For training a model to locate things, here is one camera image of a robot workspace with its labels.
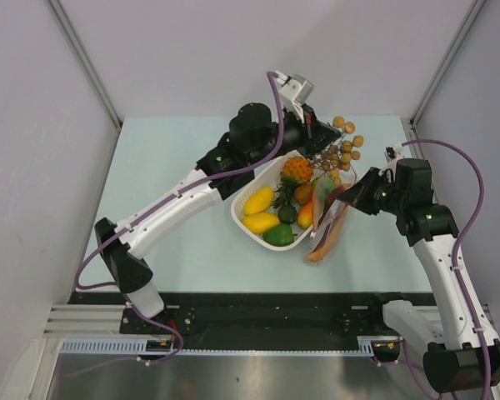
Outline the brown longan bunch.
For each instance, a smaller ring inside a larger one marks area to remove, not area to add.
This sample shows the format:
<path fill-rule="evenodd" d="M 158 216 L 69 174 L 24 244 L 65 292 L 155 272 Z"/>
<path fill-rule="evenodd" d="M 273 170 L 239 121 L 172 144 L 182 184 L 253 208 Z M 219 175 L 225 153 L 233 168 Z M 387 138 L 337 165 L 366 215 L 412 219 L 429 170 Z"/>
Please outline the brown longan bunch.
<path fill-rule="evenodd" d="M 353 171 L 352 163 L 361 158 L 360 148 L 365 139 L 356 134 L 356 125 L 343 116 L 334 117 L 327 127 L 334 128 L 340 138 L 314 155 L 309 164 L 338 183 Z"/>

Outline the clear zip bag red zipper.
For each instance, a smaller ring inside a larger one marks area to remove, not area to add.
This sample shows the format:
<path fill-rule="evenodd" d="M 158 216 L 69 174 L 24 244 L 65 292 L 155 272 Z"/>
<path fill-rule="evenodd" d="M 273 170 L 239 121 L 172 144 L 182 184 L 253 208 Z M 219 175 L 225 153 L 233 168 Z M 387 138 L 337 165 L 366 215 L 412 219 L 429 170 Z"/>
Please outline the clear zip bag red zipper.
<path fill-rule="evenodd" d="M 344 230 L 348 205 L 337 200 L 337 196 L 353 186 L 358 175 L 351 169 L 347 172 L 340 171 L 338 178 L 340 183 L 323 173 L 313 185 L 313 222 L 309 235 L 309 253 L 305 256 L 308 263 L 318 264 L 328 258 Z"/>

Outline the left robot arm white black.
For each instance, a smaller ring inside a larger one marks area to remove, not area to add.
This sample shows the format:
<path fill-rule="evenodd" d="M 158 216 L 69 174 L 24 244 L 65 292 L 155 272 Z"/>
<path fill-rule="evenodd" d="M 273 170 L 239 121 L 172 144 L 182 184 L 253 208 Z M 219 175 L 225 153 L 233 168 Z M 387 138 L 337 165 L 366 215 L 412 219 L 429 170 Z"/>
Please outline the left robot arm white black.
<path fill-rule="evenodd" d="M 170 193 L 120 222 L 100 219 L 94 228 L 98 252 L 119 291 L 139 311 L 139 324 L 158 333 L 168 322 L 153 271 L 144 259 L 163 236 L 246 186 L 255 178 L 255 169 L 269 160 L 291 151 L 310 158 L 342 135 L 340 127 L 320 121 L 308 105 L 300 114 L 283 108 L 274 121 L 268 106 L 249 103 Z"/>

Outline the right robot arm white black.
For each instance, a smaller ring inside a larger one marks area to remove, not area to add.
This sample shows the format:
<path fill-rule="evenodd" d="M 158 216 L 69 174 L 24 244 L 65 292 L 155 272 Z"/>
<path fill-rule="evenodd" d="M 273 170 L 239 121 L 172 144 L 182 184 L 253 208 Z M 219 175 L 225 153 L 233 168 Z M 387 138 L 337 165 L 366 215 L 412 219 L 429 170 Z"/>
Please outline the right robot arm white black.
<path fill-rule="evenodd" d="M 368 326 L 377 334 L 397 332 L 421 354 L 436 393 L 481 388 L 489 394 L 500 383 L 500 338 L 464 265 L 452 212 L 433 200 L 429 162 L 403 158 L 384 171 L 372 167 L 337 200 L 367 215 L 396 218 L 397 230 L 423 266 L 440 316 L 435 325 L 410 302 L 396 299 L 370 310 Z"/>

